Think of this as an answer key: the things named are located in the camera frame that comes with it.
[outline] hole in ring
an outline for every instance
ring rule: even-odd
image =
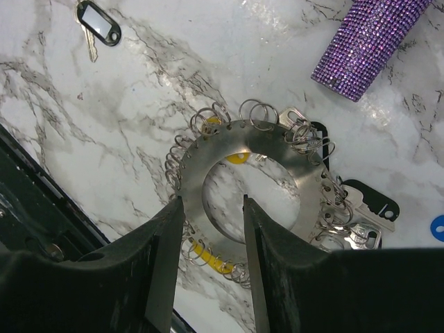
[[[221,160],[203,183],[202,201],[208,219],[224,236],[244,244],[244,194],[254,198],[265,212],[284,228],[296,224],[300,211],[299,190],[288,171],[267,158],[256,162],[252,153],[247,163]]]

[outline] key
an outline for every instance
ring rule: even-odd
[[[265,155],[258,155],[256,158],[256,162],[262,162],[267,159]]]
[[[298,109],[296,109],[294,106],[290,106],[289,108],[282,111],[279,115],[279,124],[283,127],[289,130],[295,123],[295,121],[290,118],[290,114],[294,114],[295,118],[298,118],[300,120],[304,120],[305,117],[300,113]],[[294,126],[293,131],[295,132],[299,126]]]
[[[78,2],[77,6],[79,6],[80,9],[83,9],[83,5],[80,2],[80,0],[77,0],[77,2]],[[75,12],[76,12],[76,22],[78,24],[80,24],[80,21],[78,20],[78,17],[77,17],[77,9],[75,10]],[[95,42],[94,35],[92,34],[91,31],[86,29],[82,24],[80,24],[80,26],[82,27],[83,33],[85,34],[85,39],[86,39],[86,43],[87,43],[89,59],[91,60],[91,62],[96,62],[96,60],[97,60],[97,49],[96,49],[96,46],[94,44],[94,42]]]
[[[97,49],[96,49],[96,45],[94,44],[94,41],[95,41],[94,35],[92,34],[91,31],[86,29],[84,26],[82,26],[82,30],[85,33],[85,39],[86,39],[86,43],[87,43],[89,59],[91,60],[91,62],[96,62]]]
[[[352,228],[352,233],[345,240],[350,243],[354,250],[376,250],[381,242],[382,232],[375,225],[368,223],[357,223]]]
[[[355,189],[354,187],[347,186],[347,185],[343,185],[343,188],[348,193],[346,200],[349,202],[354,213],[356,213],[359,216],[364,217],[367,221],[369,221],[381,228],[387,229],[388,231],[391,231],[391,232],[395,231],[394,222],[387,220],[383,217],[380,217],[380,216],[372,213],[368,209],[368,206],[363,202],[364,195],[362,194],[362,192],[360,192],[358,189]]]

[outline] marble surface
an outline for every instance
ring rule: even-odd
[[[351,0],[96,2],[123,39],[112,48],[97,40],[95,63],[75,1],[16,0],[1,11],[0,123],[111,240],[168,201],[164,156],[197,109],[218,101],[235,112],[255,97],[324,123],[337,143],[333,172],[398,202],[384,247],[443,246],[429,230],[444,213],[443,0],[359,103],[309,79]],[[271,161],[213,172],[209,200],[216,214],[233,211],[240,237],[242,192],[283,224],[297,214],[297,189]],[[249,291],[183,259],[175,308],[198,332],[255,329]]]

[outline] yellow key tag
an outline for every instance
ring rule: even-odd
[[[231,273],[233,270],[232,264],[224,264],[223,260],[217,259],[208,251],[203,250],[202,246],[197,242],[193,241],[193,245],[195,246],[194,252],[204,261],[207,262],[208,265],[213,268],[216,272],[221,274]]]
[[[242,164],[245,163],[250,157],[250,153],[240,153],[234,154],[227,157],[227,161],[233,164]]]

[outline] purple rhinestone tumbler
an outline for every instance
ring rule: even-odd
[[[311,78],[357,102],[432,0],[355,0]]]

